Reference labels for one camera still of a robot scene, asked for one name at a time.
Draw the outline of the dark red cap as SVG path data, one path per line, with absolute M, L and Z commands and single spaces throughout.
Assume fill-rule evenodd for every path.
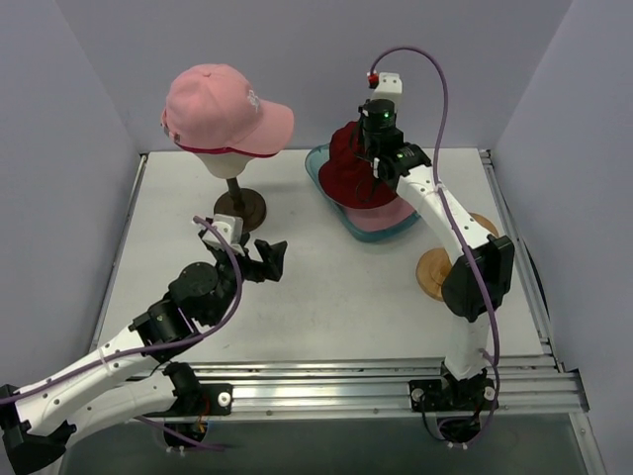
M 348 122 L 332 135 L 328 159 L 318 172 L 326 196 L 352 209 L 373 209 L 396 200 L 395 192 L 375 180 L 370 163 L 361 154 L 358 122 Z

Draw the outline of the light pink cap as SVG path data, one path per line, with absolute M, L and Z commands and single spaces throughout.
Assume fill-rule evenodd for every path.
M 289 107 L 259 98 L 235 68 L 199 64 L 172 81 L 160 124 L 176 145 L 274 153 L 290 142 L 295 118 Z

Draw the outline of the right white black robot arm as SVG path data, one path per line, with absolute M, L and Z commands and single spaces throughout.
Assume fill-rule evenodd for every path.
M 480 225 L 448 190 L 439 177 L 438 148 L 428 157 L 405 141 L 393 101 L 368 100 L 359 113 L 364 159 L 374 178 L 414 208 L 447 252 L 450 270 L 441 295 L 454 321 L 443 366 L 451 376 L 438 387 L 445 405 L 462 408 L 475 396 L 471 378 L 486 365 L 489 338 L 498 356 L 496 310 L 511 286 L 514 244 Z

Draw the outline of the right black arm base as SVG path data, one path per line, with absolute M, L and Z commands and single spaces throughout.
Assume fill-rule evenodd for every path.
M 481 433 L 483 416 L 498 408 L 497 386 L 486 375 L 463 381 L 451 378 L 410 380 L 410 408 L 420 413 L 432 439 L 449 447 L 466 448 Z

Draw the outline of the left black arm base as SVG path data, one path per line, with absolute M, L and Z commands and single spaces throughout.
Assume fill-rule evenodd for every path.
M 229 416 L 233 386 L 227 382 L 202 383 L 186 363 L 170 363 L 162 373 L 174 384 L 175 403 L 167 410 L 168 418 L 193 417 L 192 423 L 166 424 L 175 432 L 166 432 L 169 447 L 197 448 L 209 431 L 208 417 Z

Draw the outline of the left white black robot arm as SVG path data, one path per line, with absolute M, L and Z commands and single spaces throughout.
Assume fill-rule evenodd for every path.
M 81 438 L 152 413 L 195 413 L 202 385 L 176 356 L 215 331 L 236 310 L 246 281 L 277 282 L 287 243 L 254 243 L 245 250 L 208 249 L 214 263 L 186 266 L 166 294 L 112 339 L 69 367 L 31 386 L 1 388 L 1 429 L 18 474 L 31 474 L 60 458 Z

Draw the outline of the magenta baseball cap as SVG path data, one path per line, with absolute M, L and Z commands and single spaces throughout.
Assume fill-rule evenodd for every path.
M 248 152 L 248 151 L 239 150 L 239 149 L 235 149 L 231 147 L 196 148 L 196 147 L 186 146 L 182 144 L 178 144 L 177 146 L 181 148 L 182 150 L 196 153 L 196 154 L 222 155 L 222 154 L 235 153 L 238 155 L 248 156 L 251 158 L 270 158 L 279 153 L 279 151 L 274 152 L 274 153 L 254 153 L 254 152 Z

